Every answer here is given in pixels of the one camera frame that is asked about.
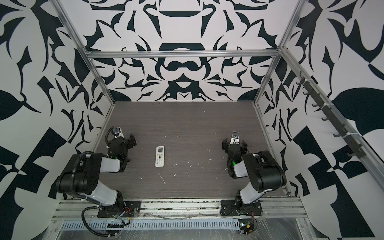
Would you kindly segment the grey wall hook rail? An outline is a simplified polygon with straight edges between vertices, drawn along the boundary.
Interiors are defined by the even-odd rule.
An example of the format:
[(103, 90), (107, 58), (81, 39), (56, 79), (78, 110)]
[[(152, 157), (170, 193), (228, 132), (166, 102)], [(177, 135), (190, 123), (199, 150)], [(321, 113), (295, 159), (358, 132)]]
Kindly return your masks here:
[(306, 78), (300, 72), (300, 81), (297, 83), (304, 87), (306, 92), (304, 95), (311, 96), (315, 101), (312, 106), (319, 109), (325, 115), (322, 120), (329, 121), (337, 131), (333, 136), (335, 138), (342, 138), (349, 148), (352, 150), (350, 157), (357, 157), (362, 159), (367, 157), (368, 154), (364, 149), (364, 144), (361, 140), (361, 135), (353, 129), (348, 123), (347, 119), (341, 114), (336, 105), (325, 95), (315, 80)]

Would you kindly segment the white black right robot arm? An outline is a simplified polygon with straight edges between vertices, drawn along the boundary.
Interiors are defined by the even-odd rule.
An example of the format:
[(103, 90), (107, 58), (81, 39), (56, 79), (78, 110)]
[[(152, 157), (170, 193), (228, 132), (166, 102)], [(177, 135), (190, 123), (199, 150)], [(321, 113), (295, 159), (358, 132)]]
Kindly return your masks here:
[(228, 155), (227, 170), (233, 179), (248, 178), (248, 184), (239, 190), (234, 200), (221, 201), (221, 216), (261, 215), (260, 198), (287, 184), (287, 177), (269, 151), (252, 154), (246, 142), (234, 135), (222, 141)]

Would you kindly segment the small green circuit board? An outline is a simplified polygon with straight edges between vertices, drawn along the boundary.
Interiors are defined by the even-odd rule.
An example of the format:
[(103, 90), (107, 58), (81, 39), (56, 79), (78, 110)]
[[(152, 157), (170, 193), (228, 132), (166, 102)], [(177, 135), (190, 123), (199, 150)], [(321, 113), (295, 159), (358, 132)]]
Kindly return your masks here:
[(246, 236), (253, 233), (258, 227), (258, 222), (255, 218), (252, 218), (249, 221), (241, 220), (239, 223), (240, 223), (240, 226), (239, 226), (240, 234), (246, 235)]

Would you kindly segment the white remote control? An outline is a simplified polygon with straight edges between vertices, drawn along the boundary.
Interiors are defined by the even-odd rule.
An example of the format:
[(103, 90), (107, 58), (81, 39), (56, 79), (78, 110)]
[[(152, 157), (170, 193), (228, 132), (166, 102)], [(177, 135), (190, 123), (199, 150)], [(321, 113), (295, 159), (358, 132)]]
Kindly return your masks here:
[(165, 147), (158, 146), (156, 147), (156, 159), (155, 159), (155, 167), (161, 168), (165, 163)]

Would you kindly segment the aluminium cage frame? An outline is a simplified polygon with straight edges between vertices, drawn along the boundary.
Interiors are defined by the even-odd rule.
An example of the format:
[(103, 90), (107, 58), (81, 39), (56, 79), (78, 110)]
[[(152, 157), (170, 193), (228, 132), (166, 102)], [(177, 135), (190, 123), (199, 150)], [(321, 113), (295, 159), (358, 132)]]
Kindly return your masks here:
[[(278, 46), (276, 49), (271, 49), (271, 50), (258, 50), (258, 49), (255, 49), (255, 50), (190, 50), (187, 47), (180, 47), (175, 50), (163, 50), (163, 51), (114, 51), (114, 52), (113, 51), (106, 51), (106, 52), (88, 51), (87, 48), (83, 46), (83, 43), (80, 40), (80, 35), (76, 32), (75, 26), (71, 22), (71, 19), (69, 18), (69, 15), (66, 13), (65, 7), (62, 5), (62, 3), (60, 1), (52, 1), (52, 4), (54, 6), (54, 10), (59, 15), (60, 21), (64, 24), (66, 29), (69, 31), (70, 36), (73, 38), (73, 41), (76, 47), (78, 48), (78, 50), (80, 51), (80, 55), (85, 60), (87, 67), (90, 69), (93, 77), (96, 78), (97, 83), (101, 85), (102, 92), (107, 95), (107, 99), (112, 104), (115, 103), (115, 99), (113, 98), (110, 90), (107, 88), (107, 85), (105, 84), (104, 79), (101, 77), (100, 73), (96, 69), (96, 65), (93, 63), (94, 59), (96, 60), (113, 59), (113, 58), (123, 59), (125, 57), (133, 58), (137, 60), (139, 59), (160, 60), (160, 59), (166, 59), (166, 58), (168, 59), (176, 58), (177, 60), (180, 60), (182, 58), (191, 59), (191, 58), (226, 58), (226, 57), (255, 57), (255, 58), (272, 59), (272, 62), (268, 67), (268, 70), (265, 76), (262, 77), (261, 87), (259, 89), (259, 92), (256, 94), (256, 97), (253, 100), (255, 105), (259, 103), (261, 94), (265, 90), (267, 83), (270, 82), (273, 71), (277, 69), (277, 65), (280, 60), (284, 60), (288, 64), (288, 67), (292, 69), (294, 76), (298, 77), (299, 81), (300, 81), (300, 72), (302, 72), (306, 78), (313, 79), (310, 77), (309, 73), (302, 66), (299, 65), (299, 63), (294, 58), (292, 53), (284, 46)], [(368, 156), (362, 159), (359, 159), (357, 157), (352, 157), (352, 158), (359, 159), (360, 163), (367, 169), (367, 171), (370, 173), (372, 178), (377, 182), (378, 186), (380, 188), (383, 188), (384, 187), (384, 163), (381, 160), (380, 156), (369, 145), (367, 140), (362, 137), (362, 135), (361, 135), (361, 140), (364, 144), (364, 149), (367, 152)]]

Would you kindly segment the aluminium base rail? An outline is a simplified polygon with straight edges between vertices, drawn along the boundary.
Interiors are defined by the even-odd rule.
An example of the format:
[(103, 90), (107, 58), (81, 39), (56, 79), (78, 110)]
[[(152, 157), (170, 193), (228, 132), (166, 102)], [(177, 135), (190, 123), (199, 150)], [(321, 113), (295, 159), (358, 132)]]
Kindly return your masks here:
[(305, 218), (306, 210), (299, 198), (261, 198), (251, 210), (238, 212), (230, 199), (128, 199), (122, 210), (128, 217), (190, 219), (203, 217), (240, 217), (254, 214), (266, 218)]

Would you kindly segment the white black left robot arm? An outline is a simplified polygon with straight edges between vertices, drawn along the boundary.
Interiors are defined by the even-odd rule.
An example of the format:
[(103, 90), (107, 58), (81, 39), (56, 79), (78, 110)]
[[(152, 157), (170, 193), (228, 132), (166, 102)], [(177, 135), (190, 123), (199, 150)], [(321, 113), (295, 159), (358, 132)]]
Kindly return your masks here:
[(137, 145), (133, 134), (126, 139), (119, 128), (111, 129), (114, 138), (105, 140), (108, 154), (86, 151), (74, 154), (56, 180), (60, 194), (95, 204), (98, 218), (129, 217), (140, 209), (140, 203), (125, 202), (122, 193), (113, 190), (100, 181), (101, 173), (122, 173), (128, 162), (128, 150)]

